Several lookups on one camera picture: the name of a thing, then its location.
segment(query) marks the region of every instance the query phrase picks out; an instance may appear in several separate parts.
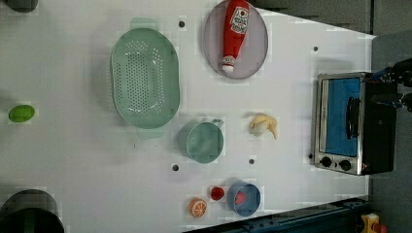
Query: gray plate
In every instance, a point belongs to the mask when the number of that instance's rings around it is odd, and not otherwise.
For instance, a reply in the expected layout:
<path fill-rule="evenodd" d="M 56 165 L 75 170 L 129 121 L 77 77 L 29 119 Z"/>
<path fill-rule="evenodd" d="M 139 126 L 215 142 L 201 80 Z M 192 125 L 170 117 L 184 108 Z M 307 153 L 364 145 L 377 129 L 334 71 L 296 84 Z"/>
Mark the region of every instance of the gray plate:
<path fill-rule="evenodd" d="M 204 48 L 212 67 L 221 75 L 232 79 L 246 79 L 258 71 L 267 54 L 267 30 L 263 18 L 249 4 L 249 27 L 240 54 L 234 64 L 234 71 L 227 74 L 223 64 L 223 25 L 229 1 L 216 6 L 206 21 Z"/>

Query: ketchup bottle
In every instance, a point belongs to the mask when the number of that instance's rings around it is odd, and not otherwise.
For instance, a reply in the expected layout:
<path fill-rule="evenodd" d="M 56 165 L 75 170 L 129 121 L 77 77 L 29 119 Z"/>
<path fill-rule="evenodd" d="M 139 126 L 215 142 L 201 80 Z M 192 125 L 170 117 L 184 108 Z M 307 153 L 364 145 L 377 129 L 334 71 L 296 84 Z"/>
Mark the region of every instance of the ketchup bottle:
<path fill-rule="evenodd" d="M 233 72 L 234 62 L 248 31 L 249 3 L 230 0 L 226 9 L 223 30 L 223 70 Z"/>

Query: white table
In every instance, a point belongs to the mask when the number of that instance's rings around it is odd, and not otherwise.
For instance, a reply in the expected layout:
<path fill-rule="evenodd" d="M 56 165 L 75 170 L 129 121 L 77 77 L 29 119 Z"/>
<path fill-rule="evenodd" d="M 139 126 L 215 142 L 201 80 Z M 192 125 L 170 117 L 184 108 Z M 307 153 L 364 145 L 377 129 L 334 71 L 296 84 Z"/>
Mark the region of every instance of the white table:
<path fill-rule="evenodd" d="M 367 194 L 367 177 L 317 169 L 308 154 L 317 75 L 369 71 L 373 37 L 260 11 L 266 61 L 253 77 L 233 81 L 212 70 L 201 46 L 218 3 L 41 0 L 29 15 L 0 5 L 0 201 L 37 187 L 54 196 L 67 232 L 179 232 L 244 219 L 225 203 L 209 203 L 200 219 L 186 211 L 209 185 L 234 179 L 260 188 L 253 216 Z M 155 140 L 138 139 L 112 101 L 110 52 L 136 16 L 157 19 L 180 59 L 181 106 Z M 29 123 L 8 120 L 19 103 L 37 110 Z M 277 141 L 248 133 L 259 112 L 279 120 Z M 215 117 L 224 120 L 223 155 L 207 165 L 183 157 L 180 128 Z"/>

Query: green object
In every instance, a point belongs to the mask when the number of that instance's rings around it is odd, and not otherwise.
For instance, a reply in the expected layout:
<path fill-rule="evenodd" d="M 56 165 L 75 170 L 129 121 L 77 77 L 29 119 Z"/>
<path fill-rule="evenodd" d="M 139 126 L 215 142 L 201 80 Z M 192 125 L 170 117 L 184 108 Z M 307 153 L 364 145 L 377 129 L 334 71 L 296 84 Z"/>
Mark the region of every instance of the green object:
<path fill-rule="evenodd" d="M 130 124 L 154 129 L 179 109 L 179 60 L 154 20 L 134 18 L 131 27 L 112 52 L 115 105 Z"/>
<path fill-rule="evenodd" d="M 199 163 L 210 163 L 222 152 L 223 133 L 221 119 L 187 125 L 179 136 L 181 150 Z"/>
<path fill-rule="evenodd" d="M 30 105 L 18 105 L 9 112 L 9 119 L 12 122 L 22 123 L 33 118 L 35 112 Z"/>

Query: bottle label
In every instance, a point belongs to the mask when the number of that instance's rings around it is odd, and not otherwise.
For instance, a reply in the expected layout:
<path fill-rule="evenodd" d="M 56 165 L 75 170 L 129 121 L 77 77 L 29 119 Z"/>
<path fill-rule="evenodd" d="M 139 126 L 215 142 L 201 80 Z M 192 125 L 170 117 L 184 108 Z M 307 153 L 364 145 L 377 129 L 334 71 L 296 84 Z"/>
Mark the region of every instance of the bottle label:
<path fill-rule="evenodd" d="M 245 34 L 248 30 L 249 10 L 243 7 L 236 7 L 232 19 L 230 20 L 230 29 L 234 32 Z"/>

